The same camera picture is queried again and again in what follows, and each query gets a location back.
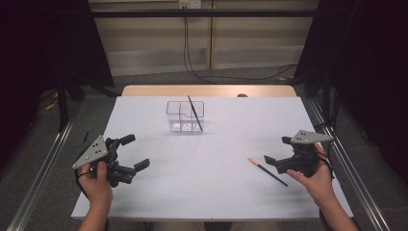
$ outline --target hand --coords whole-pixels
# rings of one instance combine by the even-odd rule
[[[81,170],[84,175],[79,178],[79,183],[88,196],[90,207],[102,206],[109,210],[114,196],[107,180],[108,169],[105,162],[99,162],[97,167],[95,177],[90,172],[90,164],[84,165]]]
[[[315,143],[315,147],[319,153],[324,153],[323,148],[317,143]],[[309,178],[291,169],[288,169],[287,173],[306,188],[309,195],[312,196],[319,207],[324,202],[336,199],[332,186],[331,173],[324,162],[320,161],[318,163],[317,172]]]

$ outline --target black curtain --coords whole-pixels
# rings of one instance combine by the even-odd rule
[[[1,167],[34,121],[44,90],[62,78],[74,88],[114,82],[87,0],[5,0],[0,11]]]

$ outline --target pencil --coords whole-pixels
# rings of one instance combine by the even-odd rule
[[[270,176],[272,176],[273,178],[275,178],[277,181],[279,181],[280,183],[284,184],[285,186],[288,186],[285,182],[283,182],[281,179],[279,179],[277,176],[275,176],[272,172],[268,171],[266,168],[264,168],[263,166],[259,165],[258,162],[256,162],[254,159],[252,158],[248,158],[248,160],[250,162],[252,162],[255,166],[259,167],[260,169],[262,169],[264,172],[266,172],[267,174],[269,174]]]
[[[198,119],[198,115],[197,115],[197,112],[195,111],[195,107],[194,107],[194,105],[192,104],[192,101],[191,101],[191,99],[190,99],[190,96],[187,95],[187,97],[189,98],[192,112],[194,113],[195,119],[197,119],[198,126],[200,126],[200,130],[201,130],[201,132],[202,132],[202,131],[203,131],[203,128],[201,127],[201,123],[200,123],[200,120]]]

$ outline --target white table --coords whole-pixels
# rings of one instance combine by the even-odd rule
[[[275,167],[293,155],[281,142],[313,126],[297,97],[194,97],[205,102],[204,132],[169,132],[166,102],[187,97],[119,97],[104,137],[135,134],[136,141],[118,149],[123,166],[149,158],[149,168],[131,185],[114,189],[110,218],[138,220],[257,220],[318,218],[318,207],[305,189]],[[278,175],[285,187],[247,158]],[[335,192],[352,213],[337,180]],[[89,204],[81,195],[72,213],[83,218]]]

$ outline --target clear acrylic box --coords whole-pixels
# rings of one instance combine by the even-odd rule
[[[201,128],[204,129],[204,102],[192,101],[192,104],[197,117],[189,101],[167,102],[166,113],[171,132],[201,132]]]

